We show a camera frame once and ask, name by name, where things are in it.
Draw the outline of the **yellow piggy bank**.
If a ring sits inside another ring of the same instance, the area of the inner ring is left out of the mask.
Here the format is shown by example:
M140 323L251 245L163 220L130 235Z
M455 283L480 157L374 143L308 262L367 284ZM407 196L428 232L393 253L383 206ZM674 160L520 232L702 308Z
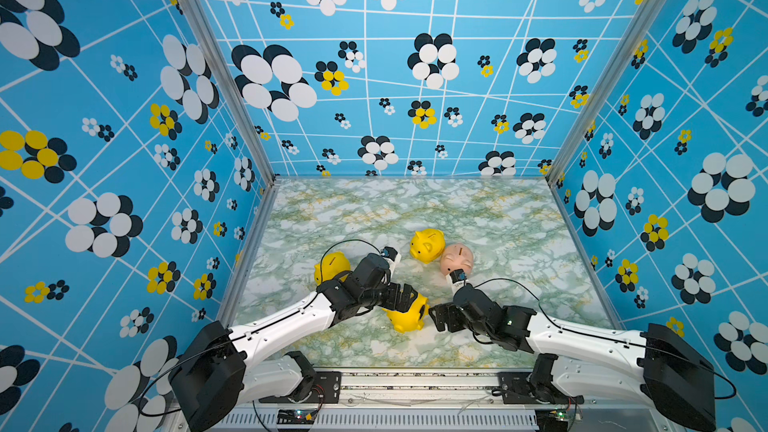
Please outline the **yellow piggy bank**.
M441 256L445 246L444 233L438 229L427 228L414 232L410 241L410 254L414 259L428 264Z
M422 294L418 294L410 308L406 312L387 310L386 315L394 330L404 334L407 332L422 330L424 317L429 311L429 301Z
M326 254L314 266L314 282L317 286L331 280L342 272L350 270L350 261L341 251Z

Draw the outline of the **yellow piggy bank back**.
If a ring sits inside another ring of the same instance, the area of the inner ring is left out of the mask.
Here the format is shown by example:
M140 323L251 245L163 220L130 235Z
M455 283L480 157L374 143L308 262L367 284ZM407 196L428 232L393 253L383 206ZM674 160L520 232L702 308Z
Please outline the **yellow piggy bank back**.
M410 254L414 259L428 264L441 256L445 246L444 233L438 229L427 228L414 232L410 241Z

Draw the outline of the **yellow piggy bank front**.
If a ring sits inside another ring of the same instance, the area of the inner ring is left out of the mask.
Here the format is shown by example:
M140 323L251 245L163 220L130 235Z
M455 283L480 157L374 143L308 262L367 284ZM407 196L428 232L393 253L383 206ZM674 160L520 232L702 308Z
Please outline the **yellow piggy bank front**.
M341 251L326 254L314 266L314 282L317 286L331 280L342 272L350 270L350 261Z

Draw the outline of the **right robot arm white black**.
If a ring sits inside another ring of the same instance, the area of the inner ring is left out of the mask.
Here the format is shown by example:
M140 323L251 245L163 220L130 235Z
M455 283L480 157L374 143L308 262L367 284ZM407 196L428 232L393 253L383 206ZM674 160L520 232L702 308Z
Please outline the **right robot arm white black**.
M688 429L717 427L712 364L664 325L636 331L576 324L542 309L502 306L471 284L429 315L440 332L468 330L505 350L534 355L529 393L540 401L616 398L653 407Z

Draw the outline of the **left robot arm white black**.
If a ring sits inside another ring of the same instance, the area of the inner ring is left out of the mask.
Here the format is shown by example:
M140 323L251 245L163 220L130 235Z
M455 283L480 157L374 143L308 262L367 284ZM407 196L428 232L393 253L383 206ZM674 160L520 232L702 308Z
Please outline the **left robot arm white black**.
M353 270L322 281L306 298L263 319L225 327L205 326L169 374L169 383L192 431L206 431L242 403L265 397L308 394L315 370L299 352L279 359L285 347L380 307L398 332L424 325L426 297L392 280L399 263L392 248L370 253Z

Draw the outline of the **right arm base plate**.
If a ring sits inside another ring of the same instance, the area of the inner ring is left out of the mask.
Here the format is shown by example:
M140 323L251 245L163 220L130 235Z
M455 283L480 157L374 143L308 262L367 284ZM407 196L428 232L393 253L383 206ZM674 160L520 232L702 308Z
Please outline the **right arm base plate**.
M494 397L500 397L504 404L583 405L581 395L567 396L553 383L539 373L499 372L499 383L491 389Z

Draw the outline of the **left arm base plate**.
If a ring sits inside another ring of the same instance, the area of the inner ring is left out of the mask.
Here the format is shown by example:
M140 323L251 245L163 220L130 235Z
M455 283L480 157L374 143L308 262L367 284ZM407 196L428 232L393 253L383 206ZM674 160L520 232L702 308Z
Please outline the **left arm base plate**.
M342 385L342 373L340 371L316 372L312 382L304 379L296 390L287 396L269 396L258 400L261 404L337 404L339 402Z

